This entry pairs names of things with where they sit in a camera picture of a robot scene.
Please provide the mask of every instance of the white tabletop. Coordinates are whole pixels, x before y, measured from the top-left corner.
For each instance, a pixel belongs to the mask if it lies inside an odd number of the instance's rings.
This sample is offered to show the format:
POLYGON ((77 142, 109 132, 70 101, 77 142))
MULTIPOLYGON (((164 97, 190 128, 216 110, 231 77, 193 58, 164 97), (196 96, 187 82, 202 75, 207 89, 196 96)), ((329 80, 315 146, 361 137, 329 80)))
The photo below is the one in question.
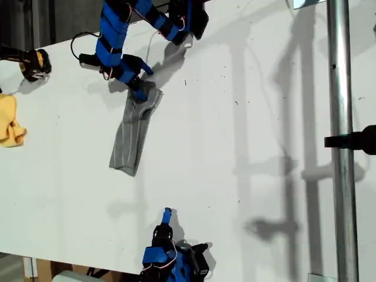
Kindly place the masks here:
MULTIPOLYGON (((376 123, 375 8, 351 4, 355 130, 376 123)), ((212 281, 336 276, 325 4, 213 0, 207 11, 202 41, 150 78, 164 96, 134 178, 108 167, 123 85, 82 69, 70 42, 46 48, 44 85, 20 85, 18 65, 0 63, 28 130, 22 147, 0 148, 0 251, 139 273, 171 207, 175 240, 213 243, 212 281)), ((125 52, 161 63, 168 42, 154 33, 131 25, 125 52)), ((375 281, 375 158, 355 159, 361 278, 375 281)))

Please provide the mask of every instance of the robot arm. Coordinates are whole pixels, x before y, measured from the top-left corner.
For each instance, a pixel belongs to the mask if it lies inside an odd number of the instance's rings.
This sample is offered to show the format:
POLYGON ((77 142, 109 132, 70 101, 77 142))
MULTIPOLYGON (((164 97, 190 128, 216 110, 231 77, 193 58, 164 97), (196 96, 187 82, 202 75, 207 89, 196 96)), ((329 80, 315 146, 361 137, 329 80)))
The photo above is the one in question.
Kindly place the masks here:
POLYGON ((203 253, 208 244, 176 246, 169 225, 171 213, 165 208, 161 224, 154 229, 152 245, 145 249, 141 282, 204 282, 209 266, 203 253))
POLYGON ((151 0, 104 1, 95 55, 81 54, 80 64, 96 67, 106 80, 115 78, 127 84, 137 99, 146 100, 147 96, 140 90, 139 73, 143 69, 152 75, 153 71, 141 58, 122 54, 132 11, 175 45, 180 45, 189 33, 200 39, 209 17, 202 0, 171 0, 169 18, 159 12, 151 0))

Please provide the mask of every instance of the gray cloth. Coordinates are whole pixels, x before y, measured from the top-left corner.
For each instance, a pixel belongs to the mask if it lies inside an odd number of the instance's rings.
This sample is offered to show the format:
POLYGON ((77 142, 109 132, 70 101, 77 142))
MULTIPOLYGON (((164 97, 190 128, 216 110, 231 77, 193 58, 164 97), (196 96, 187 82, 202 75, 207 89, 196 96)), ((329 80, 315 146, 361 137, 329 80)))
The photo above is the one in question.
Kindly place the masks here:
POLYGON ((152 82, 143 82, 147 95, 146 102, 135 101, 132 91, 128 91, 123 120, 116 132, 110 167, 135 176, 145 142, 150 116, 162 98, 162 91, 152 82))

